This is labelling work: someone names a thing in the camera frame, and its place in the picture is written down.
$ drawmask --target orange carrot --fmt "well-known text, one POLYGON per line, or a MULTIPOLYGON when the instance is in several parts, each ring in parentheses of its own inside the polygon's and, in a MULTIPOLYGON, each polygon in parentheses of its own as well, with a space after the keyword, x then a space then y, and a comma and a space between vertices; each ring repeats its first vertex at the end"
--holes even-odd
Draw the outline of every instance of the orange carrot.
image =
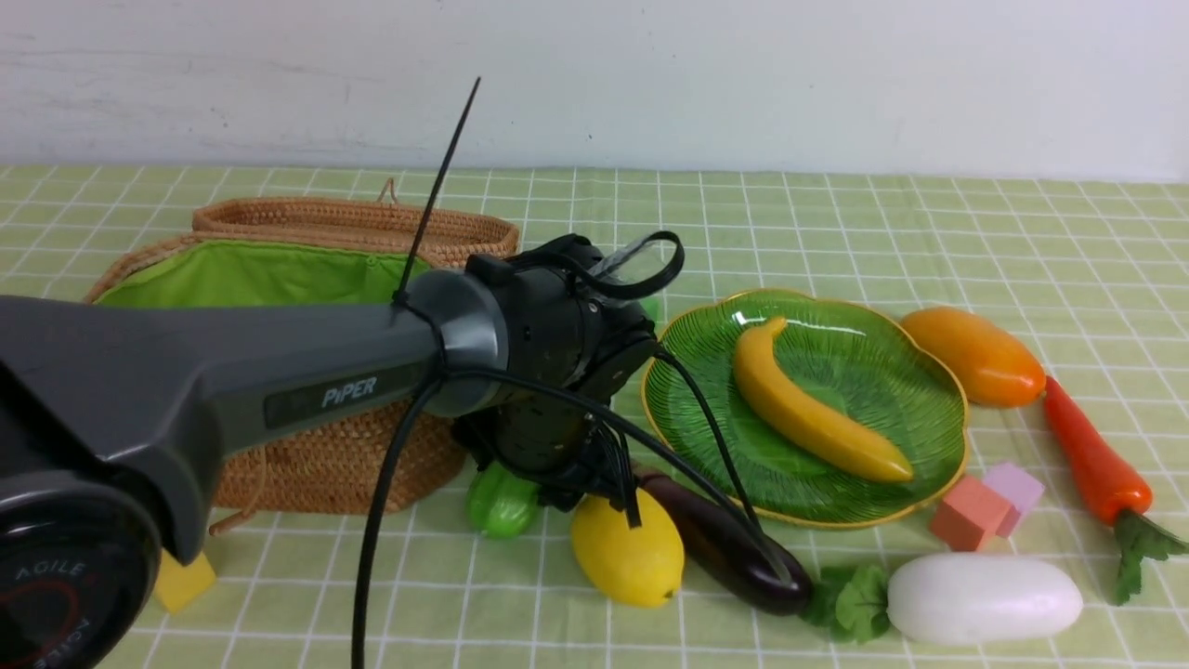
POLYGON ((1107 444, 1052 377, 1045 378, 1044 411, 1090 513, 1108 528, 1114 528, 1124 510, 1147 513, 1152 488, 1107 444))
POLYGON ((1152 506, 1152 490, 1107 444, 1052 377, 1045 377, 1044 411, 1082 501, 1095 518, 1114 530, 1120 551, 1114 604, 1126 604, 1143 589, 1144 558, 1164 561, 1171 555, 1185 555, 1189 544, 1144 516, 1152 506))

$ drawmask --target wall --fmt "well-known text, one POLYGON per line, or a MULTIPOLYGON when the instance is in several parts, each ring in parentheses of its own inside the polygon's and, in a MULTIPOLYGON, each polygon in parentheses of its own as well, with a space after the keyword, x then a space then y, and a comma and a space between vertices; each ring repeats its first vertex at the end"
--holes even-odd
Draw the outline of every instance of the wall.
POLYGON ((5 0, 0 162, 1189 179, 1183 0, 5 0))

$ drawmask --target purple eggplant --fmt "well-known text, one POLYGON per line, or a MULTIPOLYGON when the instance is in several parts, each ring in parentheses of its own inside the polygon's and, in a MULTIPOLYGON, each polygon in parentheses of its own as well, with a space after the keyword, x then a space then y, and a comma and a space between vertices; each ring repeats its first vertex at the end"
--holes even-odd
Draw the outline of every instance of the purple eggplant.
POLYGON ((721 506, 652 468, 635 468, 640 487, 668 512, 686 555, 719 585, 753 607, 773 616, 797 616, 813 597, 813 581, 784 547, 765 537, 788 568, 782 585, 751 537, 721 506))

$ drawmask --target table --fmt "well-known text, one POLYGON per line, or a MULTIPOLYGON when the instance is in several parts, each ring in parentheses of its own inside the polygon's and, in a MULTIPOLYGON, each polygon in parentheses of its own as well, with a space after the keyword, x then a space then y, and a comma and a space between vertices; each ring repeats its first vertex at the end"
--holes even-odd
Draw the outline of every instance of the table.
MULTIPOLYGON (((80 298, 121 253, 185 231, 197 206, 300 193, 375 198, 390 176, 410 202, 433 182, 423 170, 0 165, 0 291, 80 298)), ((677 231, 687 261, 662 320, 756 285, 892 315, 930 303, 976 310, 1062 379, 1150 481, 1151 516, 1189 536, 1189 184, 454 170, 439 206, 512 221, 527 244, 567 231, 600 245, 677 231)), ((616 409, 642 422, 638 377, 616 409)), ((954 650, 892 632, 832 646, 799 620, 753 614, 696 567, 671 606, 610 605, 570 554, 566 516, 547 513, 515 541, 478 541, 461 511, 467 472, 384 524, 369 617, 388 638, 380 665, 1189 667, 1189 561, 1145 564, 1145 592, 1107 607, 1112 537, 1081 509, 1037 408, 974 410, 970 436, 971 473, 1009 460, 1048 487, 1002 550, 1050 560, 1081 587, 1086 612, 1053 640, 954 650)), ((892 569, 940 550, 923 517, 850 532, 767 528, 811 570, 892 569)), ((219 585, 174 618, 150 604, 105 667, 344 667, 361 525, 260 513, 210 539, 219 585)))

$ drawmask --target woven basket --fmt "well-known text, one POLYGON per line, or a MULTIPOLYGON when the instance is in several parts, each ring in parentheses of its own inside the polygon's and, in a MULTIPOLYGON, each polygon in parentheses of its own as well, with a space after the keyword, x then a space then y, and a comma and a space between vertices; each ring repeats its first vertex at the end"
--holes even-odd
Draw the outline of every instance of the woven basket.
MULTIPOLYGON (((385 191, 390 189, 391 181, 385 191)), ((367 260, 384 254, 403 261, 422 209, 396 202, 395 194, 392 202, 382 202, 385 191, 375 202, 262 197, 200 208, 194 212, 193 232, 125 254, 83 299, 101 302, 137 272, 203 245, 209 250, 227 241, 357 251, 369 254, 367 260)), ((435 210, 417 255, 429 266, 461 266, 472 253, 507 257, 516 252, 518 244, 520 229, 507 221, 435 210)), ((239 511, 213 524, 210 534, 225 532, 258 510, 366 513, 384 453, 408 406, 403 402, 366 411, 232 457, 221 474, 214 504, 239 511)), ((401 511, 433 493, 457 476, 465 461, 466 452, 451 436, 451 422, 421 416, 402 452, 385 512, 401 511)))

